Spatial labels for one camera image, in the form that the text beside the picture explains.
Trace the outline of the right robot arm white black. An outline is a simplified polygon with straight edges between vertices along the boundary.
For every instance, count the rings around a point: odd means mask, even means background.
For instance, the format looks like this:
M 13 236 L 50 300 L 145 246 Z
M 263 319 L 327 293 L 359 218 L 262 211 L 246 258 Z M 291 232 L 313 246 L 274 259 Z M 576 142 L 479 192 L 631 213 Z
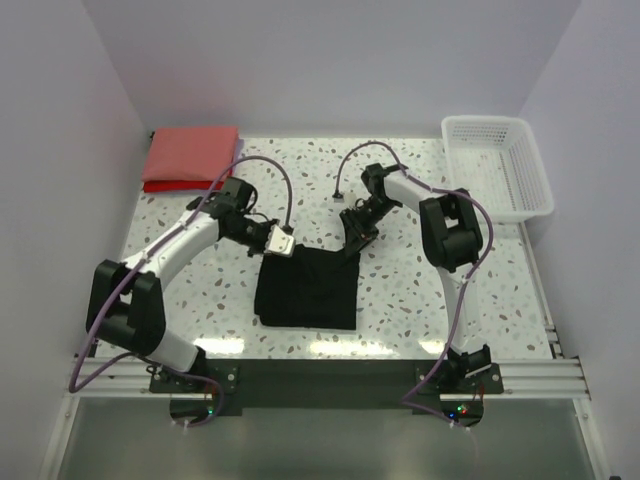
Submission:
M 472 280 L 484 246 L 476 216 L 480 209 L 466 190 L 431 193 L 399 166 L 371 164 L 361 180 L 369 197 L 340 213 L 345 255 L 353 257 L 372 243 L 379 235 L 377 224 L 394 208 L 413 210 L 424 254 L 441 280 L 448 315 L 446 359 L 439 376 L 453 383 L 488 369 L 490 347 Z

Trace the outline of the black t shirt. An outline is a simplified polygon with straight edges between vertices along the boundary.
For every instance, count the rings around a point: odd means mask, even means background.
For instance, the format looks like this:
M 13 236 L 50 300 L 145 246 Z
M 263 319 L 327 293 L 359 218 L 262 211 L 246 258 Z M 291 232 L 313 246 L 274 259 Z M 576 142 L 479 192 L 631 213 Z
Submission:
M 299 244 L 290 257 L 263 257 L 254 296 L 262 325 L 354 331 L 360 255 Z

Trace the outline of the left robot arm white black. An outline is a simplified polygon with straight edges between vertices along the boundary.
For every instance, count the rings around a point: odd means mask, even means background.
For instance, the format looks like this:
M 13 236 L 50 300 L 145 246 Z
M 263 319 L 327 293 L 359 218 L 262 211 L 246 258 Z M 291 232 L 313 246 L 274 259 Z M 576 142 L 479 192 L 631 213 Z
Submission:
M 204 350 L 168 326 L 164 288 L 221 239 L 247 247 L 249 255 L 265 253 L 277 222 L 248 217 L 256 197 L 253 185 L 229 177 L 221 191 L 193 200 L 144 250 L 123 261 L 100 263 L 93 277 L 87 333 L 172 371 L 206 376 Z

